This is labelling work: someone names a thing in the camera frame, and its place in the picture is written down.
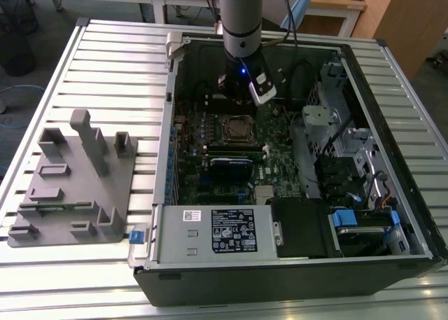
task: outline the cable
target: cable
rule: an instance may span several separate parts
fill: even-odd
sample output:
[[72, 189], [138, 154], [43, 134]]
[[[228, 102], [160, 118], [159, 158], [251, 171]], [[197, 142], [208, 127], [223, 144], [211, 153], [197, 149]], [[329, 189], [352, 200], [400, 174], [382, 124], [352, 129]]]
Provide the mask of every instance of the cable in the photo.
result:
[[295, 46], [295, 49], [297, 50], [298, 43], [297, 43], [297, 34], [295, 33], [295, 21], [293, 18], [293, 12], [291, 10], [291, 5], [289, 4], [289, 0], [284, 0], [284, 1], [286, 4], [286, 9], [288, 10], [288, 29], [286, 30], [286, 34], [283, 38], [273, 39], [271, 41], [264, 42], [262, 44], [262, 47], [264, 47], [264, 48], [278, 45], [279, 43], [285, 42], [288, 39], [289, 34], [291, 33], [291, 25], [292, 25], [294, 28], [294, 46]]
[[[171, 7], [174, 8], [174, 10], [177, 12], [177, 6], [173, 6], [173, 5], [171, 5]], [[182, 6], [179, 6], [179, 5], [178, 5], [178, 7], [181, 9], [181, 11], [188, 11], [188, 10], [190, 9], [191, 6], [189, 6], [189, 7], [187, 7], [187, 8], [182, 8]]]
[[218, 13], [218, 7], [216, 7], [216, 0], [211, 0], [211, 5], [213, 6], [213, 11], [215, 13], [215, 18], [218, 21], [219, 20], [219, 13]]
[[391, 198], [391, 189], [387, 186], [386, 182], [383, 181], [383, 186], [385, 187], [385, 189], [387, 190], [384, 199], [379, 203], [379, 206], [381, 207], [381, 209], [386, 208], [386, 203], [387, 201]]
[[298, 44], [297, 44], [297, 33], [295, 32], [296, 27], [295, 27], [295, 21], [294, 21], [294, 16], [293, 16], [293, 10], [291, 10], [291, 5], [289, 4], [289, 0], [284, 0], [285, 4], [286, 4], [286, 8], [288, 10], [288, 14], [289, 14], [289, 21], [288, 21], [288, 32], [291, 31], [291, 24], [293, 25], [293, 36], [294, 36], [294, 47], [295, 49], [297, 49]]
[[199, 12], [197, 12], [197, 14], [196, 14], [196, 16], [195, 16], [195, 19], [193, 19], [192, 21], [190, 21], [188, 24], [189, 25], [192, 25], [192, 24], [194, 24], [195, 22], [196, 22], [196, 20], [198, 19], [198, 17], [200, 16], [200, 14], [201, 14], [201, 12], [202, 12], [202, 9], [203, 9], [203, 7], [201, 7], [200, 9], [199, 9]]
[[343, 131], [347, 128], [347, 126], [349, 126], [350, 122], [351, 122], [351, 115], [345, 120], [345, 122], [341, 124], [341, 126], [339, 126], [339, 129], [337, 129], [333, 137], [331, 137], [328, 140], [327, 144], [322, 148], [321, 155], [323, 155], [327, 151], [327, 149], [331, 146], [331, 144], [333, 144], [335, 140], [343, 133]]
[[314, 78], [314, 85], [313, 88], [315, 88], [315, 85], [318, 83], [319, 81], [319, 77], [317, 76], [316, 70], [314, 69], [313, 65], [311, 64], [310, 61], [308, 61], [307, 59], [300, 59], [298, 61], [296, 61], [295, 63], [292, 63], [291, 66], [288, 69], [288, 72], [286, 73], [286, 94], [285, 94], [285, 99], [286, 99], [286, 103], [289, 103], [292, 100], [292, 80], [293, 80], [293, 76], [295, 73], [295, 70], [298, 67], [308, 67], [309, 71], [313, 73], [313, 78]]
[[4, 125], [4, 124], [0, 124], [0, 127], [4, 127], [5, 129], [12, 129], [12, 130], [21, 130], [21, 129], [27, 128], [27, 126], [9, 126], [9, 125]]
[[384, 172], [380, 169], [378, 169], [372, 176], [372, 179], [369, 182], [369, 186], [367, 187], [367, 190], [365, 191], [365, 199], [364, 199], [364, 203], [363, 203], [363, 207], [367, 208], [368, 204], [369, 204], [369, 196], [370, 196], [370, 192], [372, 192], [372, 188], [373, 188], [373, 183], [375, 182], [376, 178], [380, 175], [380, 174], [384, 174]]
[[209, 8], [210, 8], [210, 11], [211, 11], [211, 14], [213, 15], [213, 18], [215, 19], [215, 22], [218, 22], [218, 18], [216, 17], [216, 14], [215, 14], [215, 10], [212, 8], [212, 6], [210, 5], [210, 0], [206, 0], [207, 1], [207, 5], [209, 6]]
[[0, 82], [0, 84], [6, 85], [7, 88], [0, 90], [0, 93], [14, 89], [14, 88], [35, 88], [35, 89], [39, 89], [42, 92], [45, 92], [45, 88], [42, 88], [39, 85], [32, 85], [32, 84], [19, 84], [19, 85], [8, 85], [6, 83]]

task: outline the metal bracket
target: metal bracket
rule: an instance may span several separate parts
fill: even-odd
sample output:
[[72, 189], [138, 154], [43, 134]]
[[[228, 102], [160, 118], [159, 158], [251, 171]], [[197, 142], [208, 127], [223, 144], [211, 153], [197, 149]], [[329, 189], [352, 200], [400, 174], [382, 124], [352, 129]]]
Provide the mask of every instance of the metal bracket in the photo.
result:
[[283, 237], [281, 236], [281, 224], [280, 222], [273, 222], [272, 229], [274, 230], [274, 241], [275, 245], [282, 246], [283, 243]]
[[178, 57], [182, 53], [182, 32], [169, 32], [167, 35], [167, 42], [165, 46], [167, 48], [167, 59], [172, 60]]

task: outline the motherboard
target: motherboard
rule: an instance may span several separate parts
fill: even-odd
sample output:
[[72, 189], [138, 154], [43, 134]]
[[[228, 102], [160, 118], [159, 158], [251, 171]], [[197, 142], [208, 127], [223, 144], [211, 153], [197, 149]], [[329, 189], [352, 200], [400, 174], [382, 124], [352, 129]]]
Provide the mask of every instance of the motherboard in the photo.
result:
[[294, 113], [222, 95], [176, 103], [179, 204], [265, 204], [299, 197], [289, 130]]

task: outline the barcode sticker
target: barcode sticker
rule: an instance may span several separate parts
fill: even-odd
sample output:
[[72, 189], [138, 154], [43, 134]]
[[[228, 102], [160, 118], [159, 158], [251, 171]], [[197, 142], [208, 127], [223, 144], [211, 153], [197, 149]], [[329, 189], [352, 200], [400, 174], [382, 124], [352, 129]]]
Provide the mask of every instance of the barcode sticker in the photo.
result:
[[183, 211], [183, 221], [201, 221], [201, 211], [200, 210], [184, 210]]

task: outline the table leg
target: table leg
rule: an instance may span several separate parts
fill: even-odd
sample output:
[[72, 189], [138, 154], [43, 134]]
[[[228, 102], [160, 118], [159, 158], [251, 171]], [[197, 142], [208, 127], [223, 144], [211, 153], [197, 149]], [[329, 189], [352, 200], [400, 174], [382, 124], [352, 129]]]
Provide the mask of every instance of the table leg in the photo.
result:
[[143, 22], [154, 23], [155, 18], [153, 5], [140, 3], [139, 6], [141, 19], [143, 20]]
[[167, 19], [164, 14], [163, 6], [165, 6], [164, 0], [153, 0], [154, 17], [155, 17], [156, 24], [166, 24], [167, 23]]
[[55, 6], [55, 9], [57, 12], [62, 11], [64, 8], [62, 7], [62, 0], [52, 0], [53, 5]]
[[339, 30], [338, 36], [340, 38], [349, 38], [351, 36], [360, 13], [361, 12], [358, 10], [352, 10], [349, 12], [342, 23], [341, 29]]
[[178, 18], [182, 17], [182, 9], [179, 5], [176, 5], [176, 17]]

